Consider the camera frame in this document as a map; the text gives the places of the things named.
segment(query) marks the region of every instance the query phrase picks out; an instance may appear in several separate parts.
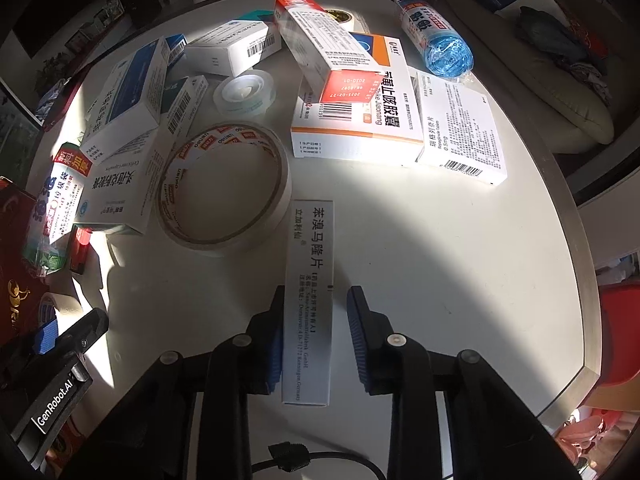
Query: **table edge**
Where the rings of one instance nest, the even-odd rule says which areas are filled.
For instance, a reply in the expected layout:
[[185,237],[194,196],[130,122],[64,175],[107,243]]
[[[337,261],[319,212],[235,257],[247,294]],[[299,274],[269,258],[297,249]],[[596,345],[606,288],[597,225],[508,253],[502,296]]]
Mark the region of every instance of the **table edge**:
[[[461,35],[468,29],[456,16],[445,0],[438,1],[438,10],[446,11],[449,20]],[[574,197],[556,163],[554,156],[537,133],[530,119],[519,109],[516,101],[492,75],[489,66],[479,59],[474,60],[474,75],[488,89],[492,97],[505,112],[508,120],[520,136],[529,155],[538,168],[552,203],[556,209],[564,239],[574,266],[575,282],[582,318],[582,367],[565,388],[536,416],[552,430],[567,420],[571,412],[580,405],[600,377],[602,360],[602,323],[598,284],[591,258],[591,250],[582,219]]]
[[[129,41],[141,34],[144,34],[148,30],[172,20],[177,16],[202,6],[214,4],[218,1],[221,0],[205,0],[201,3],[194,4],[178,12],[165,16],[157,23],[150,23],[146,27],[138,30],[132,36],[125,38],[112,46],[101,56],[94,59],[88,67],[98,63],[105,56],[108,56],[111,52],[120,48],[123,44],[129,43]],[[456,24],[457,30],[459,32],[460,30],[465,31],[466,27],[462,22],[460,22],[446,2],[441,0],[439,3],[444,3],[445,6],[448,7],[449,12],[447,13],[446,18],[450,22],[454,22]],[[502,90],[501,85],[492,79],[490,71],[485,70],[481,64],[477,63],[477,60],[474,67],[474,74],[490,91],[492,97],[505,111],[507,118],[511,121],[514,129],[519,134],[520,139],[529,151],[529,155],[538,168],[538,172],[545,183],[546,189],[556,209],[556,213],[558,214],[558,219],[574,266],[578,300],[580,303],[580,312],[582,314],[583,364],[562,392],[560,392],[556,398],[549,403],[549,405],[536,415],[543,424],[554,430],[555,428],[558,428],[568,418],[568,415],[575,409],[575,407],[584,400],[600,376],[602,327],[600,320],[598,286],[591,258],[591,251],[577,206],[575,205],[571,191],[569,190],[566,180],[564,179],[564,176],[562,176],[560,168],[552,153],[544,144],[542,138],[536,133],[535,128],[532,126],[529,119],[519,112],[513,97],[508,92]]]

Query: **medicine box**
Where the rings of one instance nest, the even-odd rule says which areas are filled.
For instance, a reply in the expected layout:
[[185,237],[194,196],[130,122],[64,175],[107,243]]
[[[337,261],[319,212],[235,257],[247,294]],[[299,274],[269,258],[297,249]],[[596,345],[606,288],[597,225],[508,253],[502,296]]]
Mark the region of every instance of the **medicine box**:
[[274,18],[321,103],[368,103],[383,70],[370,52],[313,0],[276,0]]
[[100,163],[140,134],[157,128],[169,46],[159,38],[111,70],[92,107],[80,150]]
[[291,123],[293,153],[413,164],[422,151],[422,127],[400,41],[373,34],[353,37],[383,68],[380,88],[368,103],[319,103],[303,80]]
[[334,203],[290,206],[282,348],[282,402],[329,404],[334,290]]
[[259,20],[232,20],[185,47],[189,64],[212,74],[237,76],[282,47],[278,28]]
[[160,126],[92,167],[75,224],[107,233],[145,233],[161,172],[174,140],[187,135],[206,90],[203,80],[203,76],[186,77],[168,84]]
[[414,88],[424,133],[418,163],[503,182],[507,169],[487,96],[419,70]]

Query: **double-sided tape roll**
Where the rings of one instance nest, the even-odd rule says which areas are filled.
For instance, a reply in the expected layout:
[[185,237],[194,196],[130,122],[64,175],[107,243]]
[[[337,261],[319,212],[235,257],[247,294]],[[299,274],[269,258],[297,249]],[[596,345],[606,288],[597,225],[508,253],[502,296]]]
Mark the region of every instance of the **double-sided tape roll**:
[[220,113],[234,119],[261,115],[275,99],[273,77],[264,70],[247,70],[228,77],[213,92],[213,102]]
[[[245,225],[238,226],[222,238],[199,240],[189,237],[180,227],[176,214],[176,197],[180,181],[188,169],[209,150],[226,144],[244,142],[260,146],[278,165],[276,183],[260,212]],[[211,126],[186,142],[169,160],[158,188],[158,211],[162,228],[169,238],[183,247],[210,256],[225,256],[251,247],[266,238],[282,220],[291,199],[289,161],[280,139],[264,126],[229,123]]]

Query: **blue plastic bag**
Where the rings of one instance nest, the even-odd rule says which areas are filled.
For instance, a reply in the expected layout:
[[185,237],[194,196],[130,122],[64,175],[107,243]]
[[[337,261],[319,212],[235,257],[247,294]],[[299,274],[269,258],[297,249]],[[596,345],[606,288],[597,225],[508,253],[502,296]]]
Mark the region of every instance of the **blue plastic bag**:
[[433,7],[422,0],[394,1],[402,9],[402,30],[414,42],[431,73],[458,77],[473,68],[471,49]]

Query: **blue and white medicine box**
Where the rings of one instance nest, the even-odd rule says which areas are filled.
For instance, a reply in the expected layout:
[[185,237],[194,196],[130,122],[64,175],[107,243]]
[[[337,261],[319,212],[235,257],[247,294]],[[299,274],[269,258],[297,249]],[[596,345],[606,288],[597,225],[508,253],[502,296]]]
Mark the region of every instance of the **blue and white medicine box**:
[[184,54],[184,46],[187,44],[187,39],[184,34],[174,34],[166,38],[166,44],[169,46],[169,63],[167,70],[170,70],[178,60]]
[[94,164],[158,127],[168,61],[169,46],[164,38],[158,38],[111,70],[80,146]]
[[188,136],[207,91],[204,76],[167,83],[160,126],[144,132],[93,166],[74,223],[92,231],[144,234],[162,169],[177,139]]

